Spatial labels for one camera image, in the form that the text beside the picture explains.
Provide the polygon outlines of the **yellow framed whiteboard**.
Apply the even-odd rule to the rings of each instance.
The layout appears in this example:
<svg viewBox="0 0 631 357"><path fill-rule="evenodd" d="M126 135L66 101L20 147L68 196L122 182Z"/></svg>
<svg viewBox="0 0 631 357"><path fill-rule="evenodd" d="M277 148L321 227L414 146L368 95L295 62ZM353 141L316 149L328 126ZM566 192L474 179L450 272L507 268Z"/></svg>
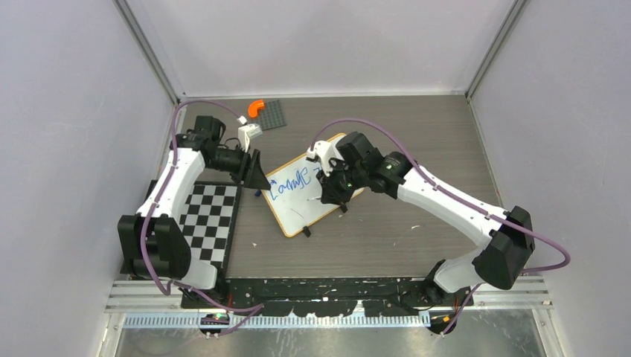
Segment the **yellow framed whiteboard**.
<svg viewBox="0 0 631 357"><path fill-rule="evenodd" d="M264 190L262 195L287 238L302 233L340 208L321 201L307 201L321 196L321 184L317 179L320 169L320 164L308 161L304 153L266 175L271 188Z"/></svg>

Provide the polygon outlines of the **black white checkerboard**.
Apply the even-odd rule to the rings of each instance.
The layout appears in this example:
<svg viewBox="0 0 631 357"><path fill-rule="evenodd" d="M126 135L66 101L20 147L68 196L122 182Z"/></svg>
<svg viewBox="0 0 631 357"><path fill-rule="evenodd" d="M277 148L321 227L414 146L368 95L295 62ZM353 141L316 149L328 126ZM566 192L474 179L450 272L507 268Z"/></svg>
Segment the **black white checkerboard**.
<svg viewBox="0 0 631 357"><path fill-rule="evenodd" d="M176 219L190 247L191 259L210 264L224 277L228 270L242 187L228 182L197 181ZM136 273L133 263L141 261L139 234L144 219L123 215L117 224L124 262L122 274L148 280L145 271Z"/></svg>

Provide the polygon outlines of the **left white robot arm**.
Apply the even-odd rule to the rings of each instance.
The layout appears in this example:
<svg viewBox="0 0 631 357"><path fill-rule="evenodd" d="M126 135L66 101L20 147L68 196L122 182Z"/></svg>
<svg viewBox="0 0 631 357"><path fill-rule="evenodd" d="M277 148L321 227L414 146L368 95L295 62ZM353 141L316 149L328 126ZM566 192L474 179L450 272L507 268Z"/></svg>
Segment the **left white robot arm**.
<svg viewBox="0 0 631 357"><path fill-rule="evenodd" d="M227 301L228 288L217 280L217 268L194 257L179 218L205 169L229 173L233 182L243 187L270 189L260 164L260 150L249 149L251 139L261 135L262 129L244 117L238 121L234 148L222 143L226 125L212 116L199 116L192 129L173 133L167 165L155 186L136 213L123 215L118 221L124 274L200 288L199 297L211 308Z"/></svg>

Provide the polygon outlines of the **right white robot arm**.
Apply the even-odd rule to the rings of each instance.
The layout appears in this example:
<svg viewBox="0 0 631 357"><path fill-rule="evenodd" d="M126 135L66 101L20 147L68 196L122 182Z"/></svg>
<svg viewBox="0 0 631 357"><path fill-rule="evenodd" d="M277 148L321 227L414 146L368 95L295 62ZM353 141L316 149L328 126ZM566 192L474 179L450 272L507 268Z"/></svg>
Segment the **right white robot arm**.
<svg viewBox="0 0 631 357"><path fill-rule="evenodd" d="M422 282L427 300L444 305L466 286L487 283L509 290L534 252L530 214L487 205L432 177L404 153L383 155L367 137L352 132L336 144L317 141L307 160L320 164L320 200L343 208L360 188L419 207L468 237L475 250L436 263Z"/></svg>

